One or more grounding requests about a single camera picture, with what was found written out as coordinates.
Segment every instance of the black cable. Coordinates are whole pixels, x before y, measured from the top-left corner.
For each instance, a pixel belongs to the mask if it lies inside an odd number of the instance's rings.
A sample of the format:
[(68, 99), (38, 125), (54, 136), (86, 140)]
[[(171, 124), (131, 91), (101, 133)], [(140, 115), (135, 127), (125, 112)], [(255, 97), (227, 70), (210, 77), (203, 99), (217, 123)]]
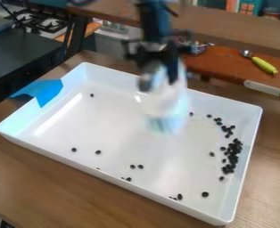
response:
[(165, 4), (165, 3), (161, 3), (161, 5), (163, 6), (163, 8), (167, 11), (167, 12), (169, 12), (169, 14), (172, 14), (174, 17), (178, 17), (178, 13), (176, 13), (175, 11), (173, 11), (173, 10), (171, 10), (168, 6), (167, 6), (167, 4)]
[(70, 34), (71, 34), (71, 30), (72, 30), (73, 24), (74, 24), (74, 15), (69, 15), (67, 31), (66, 31), (66, 35), (65, 35), (65, 38), (64, 38), (64, 42), (62, 44), (60, 63), (65, 61), (65, 56), (66, 56), (66, 52), (67, 52), (68, 42), (69, 42), (69, 39), (70, 39)]
[(25, 30), (25, 28), (24, 28), (22, 22), (21, 22), (20, 20), (18, 20), (17, 17), (16, 17), (11, 11), (9, 11), (9, 9), (6, 8), (5, 5), (2, 4), (1, 2), (0, 2), (0, 7), (2, 7), (7, 13), (10, 14), (10, 16), (12, 17), (12, 19), (15, 21), (15, 23), (16, 23), (17, 25), (21, 25), (21, 27)]

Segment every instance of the white plastic tray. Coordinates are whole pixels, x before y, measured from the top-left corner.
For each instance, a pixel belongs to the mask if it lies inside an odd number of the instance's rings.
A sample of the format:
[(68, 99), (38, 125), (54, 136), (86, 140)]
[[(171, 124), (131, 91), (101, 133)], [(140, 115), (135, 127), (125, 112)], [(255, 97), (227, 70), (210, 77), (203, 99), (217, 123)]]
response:
[[(222, 225), (234, 219), (260, 107), (189, 90), (194, 115), (179, 134), (156, 135), (145, 127), (136, 76), (82, 63), (62, 82), (61, 92), (43, 108), (32, 99), (0, 123), (0, 134), (207, 223)], [(235, 135), (225, 138), (207, 114), (235, 125)], [(243, 142), (243, 151), (235, 172), (220, 182), (225, 155), (219, 148), (234, 138)], [(209, 197), (202, 196), (204, 191)], [(182, 200), (169, 198), (179, 193)]]

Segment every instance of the wooden countertop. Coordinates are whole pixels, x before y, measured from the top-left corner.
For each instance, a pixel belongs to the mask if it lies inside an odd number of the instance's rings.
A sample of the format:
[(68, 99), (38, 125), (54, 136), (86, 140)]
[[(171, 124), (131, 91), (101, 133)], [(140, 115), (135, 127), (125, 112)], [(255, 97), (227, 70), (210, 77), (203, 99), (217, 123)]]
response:
[[(125, 61), (82, 52), (47, 73), (59, 78), (82, 61), (129, 73)], [(280, 228), (280, 102), (190, 81), (192, 88), (264, 109), (236, 219), (229, 228)], [(0, 121), (18, 106), (0, 103)], [(212, 228), (204, 222), (43, 157), (0, 136), (0, 216), (17, 228)]]
[[(138, 27), (136, 8), (131, 2), (101, 0), (85, 6), (71, 5), (68, 10)], [(178, 4), (169, 6), (179, 12)], [(174, 29), (191, 29), (198, 40), (280, 57), (280, 20), (203, 7), (187, 7), (172, 20)]]
[(254, 53), (254, 56), (269, 62), (279, 71), (275, 76), (268, 74), (256, 66), (250, 59), (240, 55), (240, 50), (210, 46), (206, 53), (199, 56), (184, 56), (185, 65), (189, 71), (207, 77), (229, 81), (239, 85), (247, 80), (280, 89), (280, 58)]

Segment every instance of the blue paper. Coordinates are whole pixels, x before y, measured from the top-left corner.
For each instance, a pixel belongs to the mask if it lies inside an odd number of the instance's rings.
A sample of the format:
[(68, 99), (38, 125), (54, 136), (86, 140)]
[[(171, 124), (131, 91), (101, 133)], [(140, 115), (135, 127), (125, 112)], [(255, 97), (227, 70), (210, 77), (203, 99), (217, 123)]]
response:
[(44, 107), (62, 90), (62, 87), (60, 79), (39, 80), (25, 86), (19, 92), (11, 95), (10, 98), (18, 98), (23, 95), (36, 97), (39, 106)]

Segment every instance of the yellow object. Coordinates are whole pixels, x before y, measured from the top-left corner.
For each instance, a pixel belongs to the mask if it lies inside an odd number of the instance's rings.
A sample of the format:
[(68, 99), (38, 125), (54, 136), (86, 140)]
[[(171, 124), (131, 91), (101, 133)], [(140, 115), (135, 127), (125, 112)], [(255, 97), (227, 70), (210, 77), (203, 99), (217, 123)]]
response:
[(264, 69), (269, 74), (275, 75), (278, 72), (274, 66), (270, 65), (268, 62), (263, 61), (258, 57), (252, 57), (251, 59), (255, 64), (257, 64), (260, 68)]

